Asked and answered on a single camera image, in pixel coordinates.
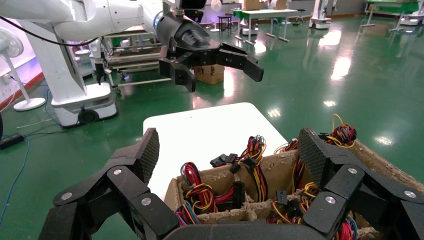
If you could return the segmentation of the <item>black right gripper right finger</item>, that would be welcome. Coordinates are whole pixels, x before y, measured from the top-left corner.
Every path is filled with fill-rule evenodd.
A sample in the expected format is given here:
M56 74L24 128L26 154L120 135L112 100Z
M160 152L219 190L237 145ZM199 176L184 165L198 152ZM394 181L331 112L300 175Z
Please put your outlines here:
M424 197L417 189L368 168L354 153L331 145L312 129L298 136L298 153L319 194L303 216L326 239L349 211L361 215L385 240L424 237Z

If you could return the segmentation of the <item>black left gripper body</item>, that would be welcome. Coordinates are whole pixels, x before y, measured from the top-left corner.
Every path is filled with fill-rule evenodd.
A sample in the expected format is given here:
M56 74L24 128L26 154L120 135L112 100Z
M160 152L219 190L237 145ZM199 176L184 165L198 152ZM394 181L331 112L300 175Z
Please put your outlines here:
M157 23L156 36L167 47L167 57L189 68L215 65L221 44L197 22L176 12L164 14Z

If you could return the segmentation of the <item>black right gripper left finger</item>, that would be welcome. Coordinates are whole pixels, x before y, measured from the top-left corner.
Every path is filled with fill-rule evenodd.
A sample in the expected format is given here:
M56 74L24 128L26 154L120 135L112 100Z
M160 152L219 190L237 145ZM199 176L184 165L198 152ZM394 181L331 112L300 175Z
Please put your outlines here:
M155 128L136 144L117 149L102 169L54 197L39 239L89 240L115 214L139 239L164 239L180 224L148 187L159 153Z

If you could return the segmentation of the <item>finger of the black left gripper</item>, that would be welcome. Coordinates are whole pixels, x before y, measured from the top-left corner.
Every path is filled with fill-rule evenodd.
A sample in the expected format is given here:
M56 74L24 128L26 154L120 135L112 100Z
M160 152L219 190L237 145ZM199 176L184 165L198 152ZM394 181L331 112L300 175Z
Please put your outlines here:
M261 82L264 76L264 69L258 62L245 49L233 44L222 43L217 50L217 64L242 70L255 82Z
M192 52L182 53L176 56L167 46L162 46L158 58L159 74L170 78L175 85L184 86L188 92L196 90L196 78L190 71Z

